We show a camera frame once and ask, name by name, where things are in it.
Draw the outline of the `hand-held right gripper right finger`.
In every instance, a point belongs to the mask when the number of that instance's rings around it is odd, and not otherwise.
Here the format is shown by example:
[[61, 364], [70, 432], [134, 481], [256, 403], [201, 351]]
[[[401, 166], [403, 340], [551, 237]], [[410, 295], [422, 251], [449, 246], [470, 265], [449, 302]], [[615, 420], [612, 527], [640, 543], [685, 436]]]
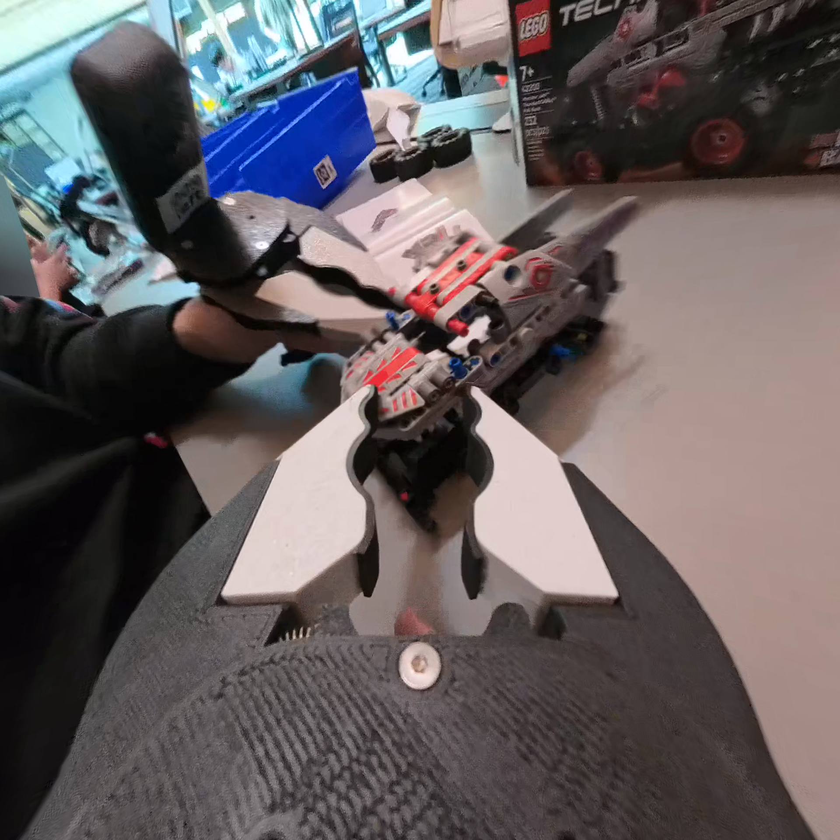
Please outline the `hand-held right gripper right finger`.
[[616, 584], [560, 457], [476, 387], [463, 420], [465, 471], [476, 486], [460, 561], [468, 598], [616, 603]]

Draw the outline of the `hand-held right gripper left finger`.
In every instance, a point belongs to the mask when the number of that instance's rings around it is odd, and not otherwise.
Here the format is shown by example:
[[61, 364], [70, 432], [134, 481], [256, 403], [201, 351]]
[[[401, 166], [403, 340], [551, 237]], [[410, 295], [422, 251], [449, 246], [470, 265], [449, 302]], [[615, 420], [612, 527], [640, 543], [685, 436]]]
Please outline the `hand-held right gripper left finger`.
[[348, 605], [380, 572], [374, 503], [380, 401], [365, 385], [277, 460], [220, 592], [235, 606]]

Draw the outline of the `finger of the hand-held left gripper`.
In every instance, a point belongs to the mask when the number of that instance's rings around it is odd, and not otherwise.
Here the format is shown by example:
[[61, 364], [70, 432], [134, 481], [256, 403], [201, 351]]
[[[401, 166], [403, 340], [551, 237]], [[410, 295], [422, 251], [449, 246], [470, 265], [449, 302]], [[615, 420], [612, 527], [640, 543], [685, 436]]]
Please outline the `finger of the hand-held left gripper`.
[[309, 227], [297, 238], [297, 262], [301, 273], [327, 291], [352, 296], [373, 308], [406, 309], [366, 250], [320, 228]]
[[375, 309], [297, 270], [236, 287], [203, 287], [208, 304], [242, 327], [275, 334], [288, 350], [352, 355], [375, 325]]

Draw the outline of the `grey red toy brick truck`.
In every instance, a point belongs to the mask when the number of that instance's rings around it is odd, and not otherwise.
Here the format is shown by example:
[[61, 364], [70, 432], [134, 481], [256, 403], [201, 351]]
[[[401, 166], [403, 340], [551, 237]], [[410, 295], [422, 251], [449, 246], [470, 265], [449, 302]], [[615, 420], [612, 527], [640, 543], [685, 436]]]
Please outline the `grey red toy brick truck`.
[[509, 414], [546, 374], [589, 353], [620, 289], [614, 237], [639, 212], [623, 196], [555, 234], [565, 191], [500, 241], [449, 234], [414, 278], [388, 292], [397, 311], [345, 363], [341, 396], [378, 393], [376, 468], [427, 532], [436, 490], [466, 467], [464, 411], [475, 387]]

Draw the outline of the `person's left forearm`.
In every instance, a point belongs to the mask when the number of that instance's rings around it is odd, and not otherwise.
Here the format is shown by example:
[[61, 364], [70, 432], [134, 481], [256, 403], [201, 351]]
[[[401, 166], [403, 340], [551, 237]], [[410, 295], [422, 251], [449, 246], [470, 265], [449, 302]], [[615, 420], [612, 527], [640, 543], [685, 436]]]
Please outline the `person's left forearm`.
[[164, 431], [253, 365], [183, 349], [172, 321], [193, 298], [91, 318], [54, 301], [3, 297], [2, 374], [102, 426]]

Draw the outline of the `grey desk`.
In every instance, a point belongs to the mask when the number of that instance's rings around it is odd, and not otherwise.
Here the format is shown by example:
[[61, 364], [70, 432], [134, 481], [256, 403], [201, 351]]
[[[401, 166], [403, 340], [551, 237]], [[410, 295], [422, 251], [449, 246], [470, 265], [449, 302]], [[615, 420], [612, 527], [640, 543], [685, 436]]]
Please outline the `grey desk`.
[[[422, 179], [504, 235], [554, 190], [526, 186], [511, 134]], [[838, 838], [838, 175], [579, 186], [558, 227], [624, 194], [623, 291], [592, 354], [548, 376], [519, 422], [577, 465], [658, 547], [728, 646], [780, 775], [815, 835]], [[337, 402], [335, 357], [279, 348], [172, 433], [215, 513]], [[421, 534], [378, 476], [380, 582], [366, 634], [412, 606], [477, 634], [460, 539], [475, 488], [439, 491]]]

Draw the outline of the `person's left hand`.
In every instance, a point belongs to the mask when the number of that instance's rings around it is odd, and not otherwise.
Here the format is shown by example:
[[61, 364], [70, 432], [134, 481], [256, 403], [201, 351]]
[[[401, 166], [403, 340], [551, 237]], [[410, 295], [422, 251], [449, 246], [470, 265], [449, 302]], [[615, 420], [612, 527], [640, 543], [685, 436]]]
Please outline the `person's left hand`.
[[185, 351], [224, 364], [251, 365], [284, 342], [278, 331], [246, 327], [200, 297], [183, 302], [171, 329]]

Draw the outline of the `plain blue plastic bin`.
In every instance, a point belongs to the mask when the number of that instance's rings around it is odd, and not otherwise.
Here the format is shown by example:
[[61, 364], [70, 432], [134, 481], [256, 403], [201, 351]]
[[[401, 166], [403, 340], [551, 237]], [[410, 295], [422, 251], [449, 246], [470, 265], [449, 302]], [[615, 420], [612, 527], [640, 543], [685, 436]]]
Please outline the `plain blue plastic bin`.
[[242, 188], [240, 165], [266, 142], [276, 121], [277, 108], [270, 104], [244, 112], [202, 138], [208, 188], [213, 198], [220, 199]]

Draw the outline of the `white instruction booklet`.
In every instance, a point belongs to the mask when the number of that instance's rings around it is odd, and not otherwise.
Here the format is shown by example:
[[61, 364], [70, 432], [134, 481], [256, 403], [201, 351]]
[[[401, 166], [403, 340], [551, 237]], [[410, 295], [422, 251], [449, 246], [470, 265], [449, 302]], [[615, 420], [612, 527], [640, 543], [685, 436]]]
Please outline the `white instruction booklet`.
[[472, 213], [447, 196], [431, 193], [416, 179], [339, 213], [336, 219], [375, 258], [412, 253], [417, 243], [462, 233], [490, 237]]

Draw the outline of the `blue plastic bin with tag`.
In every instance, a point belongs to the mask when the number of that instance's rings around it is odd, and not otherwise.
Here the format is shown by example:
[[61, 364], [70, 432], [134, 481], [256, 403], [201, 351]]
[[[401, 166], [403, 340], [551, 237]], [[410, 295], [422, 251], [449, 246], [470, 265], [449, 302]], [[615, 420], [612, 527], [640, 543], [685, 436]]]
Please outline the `blue plastic bin with tag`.
[[359, 72], [353, 68], [279, 98], [269, 132], [243, 153], [229, 191], [323, 209], [374, 149]]

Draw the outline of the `white crumpled paper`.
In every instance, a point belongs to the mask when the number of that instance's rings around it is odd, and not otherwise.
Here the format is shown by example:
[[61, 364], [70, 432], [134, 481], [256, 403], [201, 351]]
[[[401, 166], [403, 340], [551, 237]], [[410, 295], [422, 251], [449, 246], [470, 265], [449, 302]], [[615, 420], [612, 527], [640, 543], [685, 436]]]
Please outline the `white crumpled paper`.
[[395, 87], [363, 89], [362, 95], [376, 143], [408, 149], [422, 103]]

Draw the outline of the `person's dark clothing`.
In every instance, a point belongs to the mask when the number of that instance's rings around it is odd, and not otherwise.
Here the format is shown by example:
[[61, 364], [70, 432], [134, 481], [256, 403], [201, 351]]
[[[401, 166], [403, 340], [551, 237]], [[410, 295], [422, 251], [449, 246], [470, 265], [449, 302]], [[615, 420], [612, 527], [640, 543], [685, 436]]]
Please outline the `person's dark clothing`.
[[171, 446], [2, 374], [1, 837], [55, 782], [116, 637], [208, 513]]

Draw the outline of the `cardboard box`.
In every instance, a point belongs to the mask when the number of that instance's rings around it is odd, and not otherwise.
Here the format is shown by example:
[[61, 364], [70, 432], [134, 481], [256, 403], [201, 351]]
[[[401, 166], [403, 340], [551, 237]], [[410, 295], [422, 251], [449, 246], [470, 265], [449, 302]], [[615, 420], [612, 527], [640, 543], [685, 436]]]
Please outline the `cardboard box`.
[[457, 70], [511, 57], [508, 1], [432, 1], [430, 37], [437, 62]]

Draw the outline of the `black toy truck box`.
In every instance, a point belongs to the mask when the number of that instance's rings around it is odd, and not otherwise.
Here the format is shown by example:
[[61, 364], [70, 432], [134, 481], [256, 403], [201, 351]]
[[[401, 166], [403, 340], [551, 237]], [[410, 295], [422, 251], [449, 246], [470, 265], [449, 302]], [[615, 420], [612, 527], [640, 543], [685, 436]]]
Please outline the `black toy truck box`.
[[838, 2], [508, 12], [529, 186], [838, 172]]

